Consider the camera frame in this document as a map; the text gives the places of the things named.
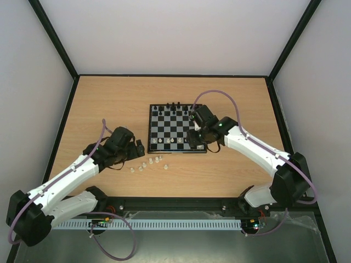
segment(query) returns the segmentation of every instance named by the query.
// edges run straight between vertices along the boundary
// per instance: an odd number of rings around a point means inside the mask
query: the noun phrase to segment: wooden table
[[[283,149],[264,78],[101,77],[82,76],[60,142],[50,178],[70,165],[88,144],[97,141],[105,118],[114,130],[126,126],[145,146],[148,144],[149,105],[193,103],[203,91],[220,89],[237,102],[242,125],[266,143]],[[206,104],[219,119],[236,119],[230,100],[206,94]],[[76,188],[97,186],[108,196],[125,197],[237,197],[250,185],[271,180],[257,164],[223,147],[220,153],[164,154],[160,163],[149,157],[126,162],[121,171],[105,169]],[[143,171],[138,167],[147,163]]]

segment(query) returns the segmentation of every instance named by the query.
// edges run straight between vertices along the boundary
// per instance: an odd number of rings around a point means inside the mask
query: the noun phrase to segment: purple cable
[[[287,208],[285,208],[285,214],[284,214],[284,217],[283,219],[281,220],[281,222],[279,223],[279,225],[277,225],[275,228],[273,228],[272,230],[269,230],[267,232],[264,232],[264,233],[258,233],[258,234],[248,234],[245,232],[244,229],[241,230],[242,233],[244,233],[245,235],[248,235],[248,236],[251,236],[251,237],[259,237],[259,236],[265,236],[265,235],[268,235],[268,234],[271,234],[275,231],[277,231],[279,229],[279,227],[281,227],[281,225],[284,223],[284,221],[286,220],[286,217],[287,217]]]
[[[76,165],[76,168],[79,168],[82,164],[84,164],[87,160],[89,160],[89,158],[94,154],[94,152],[97,150],[97,148],[99,147],[99,144],[101,143],[101,140],[104,136],[104,132],[105,129],[107,129],[106,127],[106,120],[103,119],[103,129],[101,131],[99,140],[97,141],[97,143],[95,144],[94,148],[92,149],[91,153],[83,160],[81,161],[79,164]],[[73,170],[70,169],[68,171],[66,171],[65,173],[63,173],[62,175],[60,175],[59,177],[57,177],[54,181],[52,181],[50,184],[48,184],[44,189],[43,189],[43,193],[47,192],[49,190],[50,187],[52,187],[54,184],[56,184],[58,181],[60,181],[63,177],[67,176],[70,172],[72,172]],[[8,233],[7,236],[7,240],[10,244],[15,245],[21,242],[21,240],[17,240],[17,241],[13,241],[12,240],[12,232],[15,228],[15,225],[17,224],[18,220],[20,219],[20,217],[23,215],[23,213],[26,211],[26,209],[36,200],[40,197],[41,195],[38,193],[36,196],[34,196],[32,199],[30,199],[28,201],[28,203],[26,203],[24,205],[24,207],[18,212],[17,216],[15,217],[15,219],[13,220],[11,227],[10,227],[10,231]]]
[[[241,131],[241,133],[243,135],[245,135],[245,137],[247,137],[247,133],[244,131],[242,125],[241,125],[241,121],[240,121],[240,115],[239,115],[239,108],[237,107],[236,102],[232,99],[232,97],[230,95],[228,95],[227,93],[221,91],[221,90],[216,90],[216,89],[211,89],[208,90],[206,92],[201,93],[199,96],[197,96],[196,100],[194,101],[192,110],[194,111],[195,109],[195,105],[197,103],[197,101],[199,100],[199,98],[201,96],[203,96],[206,93],[211,93],[211,92],[217,92],[217,93],[221,93],[223,95],[225,95],[228,99],[230,99],[230,101],[233,103],[234,107],[235,107],[235,111],[236,111],[236,118],[237,118],[237,123],[239,126],[239,129]],[[272,151],[271,149],[267,148],[266,146],[262,145],[261,143],[259,143],[258,141],[254,140],[253,138],[251,138],[250,136],[247,137],[247,139],[251,142],[253,142],[254,144],[256,144],[257,146],[261,147],[262,149],[266,150],[267,152],[269,152],[271,155],[275,155],[275,152]],[[308,183],[308,185],[311,187],[311,189],[313,190],[313,194],[314,194],[314,198],[311,201],[300,201],[298,200],[297,203],[301,203],[301,204],[314,204],[315,202],[317,202],[317,189],[316,187],[312,184],[311,180],[308,179],[308,177],[296,166],[294,165],[292,162],[290,162],[289,160],[285,159],[282,156],[278,156],[279,159],[281,159],[282,161],[284,161],[285,163],[287,163],[288,165],[290,165],[296,172],[299,173],[299,175],[302,176],[302,178]]]
[[[125,261],[125,260],[128,260],[130,259],[134,252],[135,252],[135,249],[137,247],[137,238],[135,236],[135,232],[134,230],[132,229],[132,226],[128,223],[128,221],[126,219],[124,219],[123,217],[119,216],[119,215],[115,215],[113,213],[108,213],[108,212],[90,212],[90,213],[86,213],[86,214],[90,214],[90,215],[109,215],[109,216],[113,216],[117,219],[121,219],[124,223],[126,223],[126,225],[129,227],[129,229],[131,230],[131,233],[133,235],[133,249],[132,249],[132,252],[125,258],[121,259],[121,258],[117,258],[115,256],[112,256],[111,254],[109,254],[102,246],[101,244],[99,243],[99,241],[96,239],[95,235],[93,234],[93,229],[94,229],[94,226],[92,226],[92,228],[90,229],[90,234],[91,234],[91,237],[95,240],[95,242],[98,244],[100,250],[106,255],[108,256],[109,258],[113,259],[113,260],[117,260],[117,261]]]

